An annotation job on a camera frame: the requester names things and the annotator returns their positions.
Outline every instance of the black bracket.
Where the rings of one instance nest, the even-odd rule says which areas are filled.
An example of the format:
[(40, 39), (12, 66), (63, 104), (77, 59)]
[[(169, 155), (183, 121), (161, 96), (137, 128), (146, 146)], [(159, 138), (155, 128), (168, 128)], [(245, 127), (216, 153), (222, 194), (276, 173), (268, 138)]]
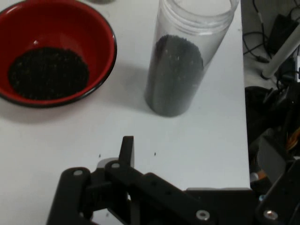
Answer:
[(47, 225), (92, 225), (93, 212), (101, 209), (108, 209), (125, 225), (291, 225), (298, 221), (300, 161), (258, 205), (250, 189), (181, 191), (152, 173), (135, 170), (133, 157), (133, 137), (124, 137), (119, 160), (93, 173), (81, 167), (63, 172)]

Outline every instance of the red bowl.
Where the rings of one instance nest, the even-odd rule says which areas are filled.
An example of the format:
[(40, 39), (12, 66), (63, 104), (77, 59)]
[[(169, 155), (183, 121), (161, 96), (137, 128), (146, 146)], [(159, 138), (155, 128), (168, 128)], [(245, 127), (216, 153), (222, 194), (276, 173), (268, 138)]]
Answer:
[[(82, 99), (108, 78), (117, 56), (113, 30), (93, 8), (75, 0), (27, 0), (0, 13), (0, 97), (29, 107), (54, 107)], [(41, 47), (70, 49), (88, 65), (87, 87), (56, 100), (20, 96), (8, 81), (8, 69), (28, 50)]]

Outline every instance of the jar opening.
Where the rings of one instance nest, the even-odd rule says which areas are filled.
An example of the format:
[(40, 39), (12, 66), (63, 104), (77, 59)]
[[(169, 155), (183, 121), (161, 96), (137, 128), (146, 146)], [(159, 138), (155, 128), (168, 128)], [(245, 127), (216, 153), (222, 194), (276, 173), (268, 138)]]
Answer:
[(221, 4), (222, 1), (218, 0), (160, 0), (160, 3), (181, 30), (203, 34), (226, 29), (233, 19), (239, 1), (224, 0)]

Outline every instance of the black seeds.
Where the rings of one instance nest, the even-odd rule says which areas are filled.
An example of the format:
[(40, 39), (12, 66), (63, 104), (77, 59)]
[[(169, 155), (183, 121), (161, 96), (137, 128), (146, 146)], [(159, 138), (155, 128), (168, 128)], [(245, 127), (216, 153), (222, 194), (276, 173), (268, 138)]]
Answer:
[(25, 98), (53, 100), (83, 90), (89, 70), (73, 51), (46, 47), (18, 57), (9, 68), (8, 79)]
[(146, 101), (158, 114), (179, 115), (190, 106), (202, 77), (199, 48), (184, 38), (163, 36), (152, 54)]

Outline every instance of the floor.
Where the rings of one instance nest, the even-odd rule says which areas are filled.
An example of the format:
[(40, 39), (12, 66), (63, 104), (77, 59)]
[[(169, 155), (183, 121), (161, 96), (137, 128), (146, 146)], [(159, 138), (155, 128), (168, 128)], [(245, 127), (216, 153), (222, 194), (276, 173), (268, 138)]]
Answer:
[[(256, 0), (256, 5), (264, 22), (266, 35), (269, 36), (274, 20), (278, 14), (288, 15), (293, 7), (295, 7), (294, 0)], [(242, 6), (242, 22), (243, 33), (252, 31), (261, 31), (261, 24), (256, 13), (252, 0), (241, 0)], [(298, 18), (300, 16), (300, 10), (294, 10), (292, 18)], [(247, 45), (252, 48), (262, 42), (261, 35), (251, 35), (246, 38)], [(263, 48), (258, 48), (253, 51), (256, 55), (261, 55), (267, 58), (266, 52)], [(254, 57), (250, 54), (244, 56), (244, 76), (245, 87), (248, 86), (261, 86), (265, 88), (276, 88), (276, 80), (264, 80), (260, 77), (260, 72), (264, 69), (266, 64), (259, 63), (254, 60)]]

